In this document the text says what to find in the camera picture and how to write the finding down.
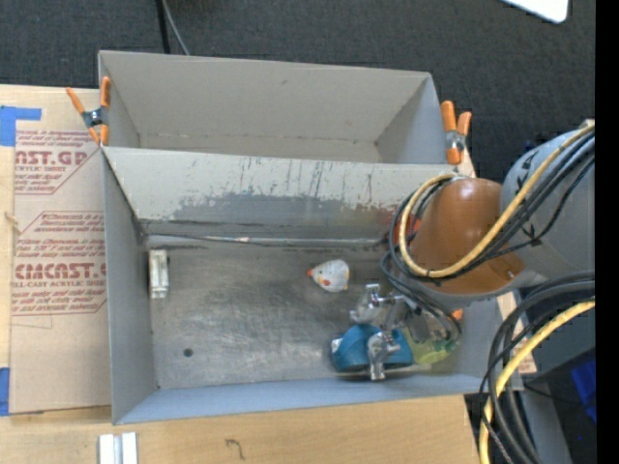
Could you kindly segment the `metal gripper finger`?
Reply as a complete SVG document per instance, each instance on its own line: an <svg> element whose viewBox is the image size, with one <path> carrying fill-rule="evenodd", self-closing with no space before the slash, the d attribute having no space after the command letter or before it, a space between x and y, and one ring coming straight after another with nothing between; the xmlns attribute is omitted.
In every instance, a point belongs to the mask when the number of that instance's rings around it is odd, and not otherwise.
<svg viewBox="0 0 619 464"><path fill-rule="evenodd" d="M356 305L349 311L355 324L398 325L405 316L404 296L391 291L380 293L379 284L368 284Z"/></svg>
<svg viewBox="0 0 619 464"><path fill-rule="evenodd" d="M400 349L391 333L379 331L367 342L368 374L371 381L385 378L385 362Z"/></svg>

